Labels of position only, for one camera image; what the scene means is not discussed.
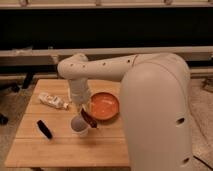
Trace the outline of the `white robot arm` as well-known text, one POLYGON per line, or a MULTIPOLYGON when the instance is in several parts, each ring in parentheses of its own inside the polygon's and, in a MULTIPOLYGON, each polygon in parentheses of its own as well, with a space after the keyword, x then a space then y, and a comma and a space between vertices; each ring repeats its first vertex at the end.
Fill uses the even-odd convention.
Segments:
POLYGON ((89 79, 121 83, 122 117, 131 171, 193 171, 189 131, 190 71, 173 53, 90 61, 75 54, 59 62, 76 104, 89 100, 89 79))

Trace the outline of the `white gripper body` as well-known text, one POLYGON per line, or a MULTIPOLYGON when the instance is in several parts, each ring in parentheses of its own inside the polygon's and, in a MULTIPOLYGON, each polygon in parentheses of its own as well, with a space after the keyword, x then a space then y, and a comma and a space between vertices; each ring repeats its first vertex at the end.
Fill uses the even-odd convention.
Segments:
POLYGON ((77 107, 80 108, 83 104, 87 104, 90 100, 91 92, 88 86, 87 79, 74 79, 68 81, 69 100, 77 107))

